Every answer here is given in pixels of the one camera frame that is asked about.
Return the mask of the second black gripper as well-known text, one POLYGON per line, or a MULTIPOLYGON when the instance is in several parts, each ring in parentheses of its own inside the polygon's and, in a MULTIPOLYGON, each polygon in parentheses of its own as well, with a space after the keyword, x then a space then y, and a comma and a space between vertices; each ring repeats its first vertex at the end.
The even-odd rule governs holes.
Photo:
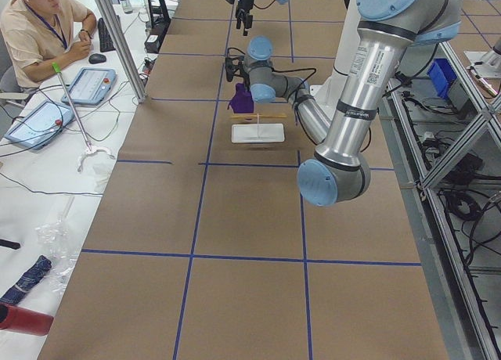
POLYGON ((235 11, 236 28, 240 29, 243 23, 243 36, 248 36, 253 24, 253 15, 242 9, 251 10, 254 7, 254 0, 239 0, 239 7, 241 9, 235 11))

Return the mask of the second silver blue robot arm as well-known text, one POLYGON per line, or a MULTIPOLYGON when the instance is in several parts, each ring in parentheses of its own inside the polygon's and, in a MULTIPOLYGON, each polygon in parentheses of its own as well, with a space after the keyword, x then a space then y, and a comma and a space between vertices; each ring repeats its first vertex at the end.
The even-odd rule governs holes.
POLYGON ((311 95, 307 80, 292 77, 292 70, 277 70, 271 60, 272 52, 269 38, 258 35, 238 56, 225 55, 226 80, 231 82, 235 77, 243 79, 236 84, 229 106, 234 113, 251 115, 254 104, 271 103, 282 98, 293 107, 309 139, 316 145, 320 144, 329 131, 330 120, 311 95))

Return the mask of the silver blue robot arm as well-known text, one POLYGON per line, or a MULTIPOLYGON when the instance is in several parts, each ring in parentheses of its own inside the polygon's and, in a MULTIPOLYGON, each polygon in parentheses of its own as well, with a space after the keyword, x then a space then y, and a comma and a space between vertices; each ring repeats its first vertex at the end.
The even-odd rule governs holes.
POLYGON ((326 117, 311 95, 294 101, 305 132, 317 143, 314 157, 297 173, 305 200, 327 207, 368 189, 370 169, 361 147, 387 83, 409 46, 457 35, 462 1, 356 0, 360 42, 333 116, 326 117))

